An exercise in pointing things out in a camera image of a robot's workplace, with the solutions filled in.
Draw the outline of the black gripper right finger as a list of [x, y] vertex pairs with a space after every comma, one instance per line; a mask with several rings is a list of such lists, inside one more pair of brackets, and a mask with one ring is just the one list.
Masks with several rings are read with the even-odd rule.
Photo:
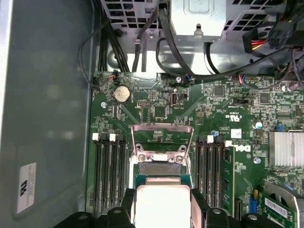
[[198, 189], [190, 190], [190, 218], [195, 228], [269, 228], [271, 220], [256, 213], [242, 216], [240, 220], [222, 208], [211, 208]]

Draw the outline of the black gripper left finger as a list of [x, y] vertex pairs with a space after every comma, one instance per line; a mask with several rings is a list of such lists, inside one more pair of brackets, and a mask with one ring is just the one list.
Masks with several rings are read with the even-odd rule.
[[131, 213], [134, 211], [133, 203], [135, 190], [126, 189], [123, 201], [119, 207], [110, 209], [107, 214], [94, 218], [88, 212], [76, 212], [57, 225], [56, 228], [134, 228]]

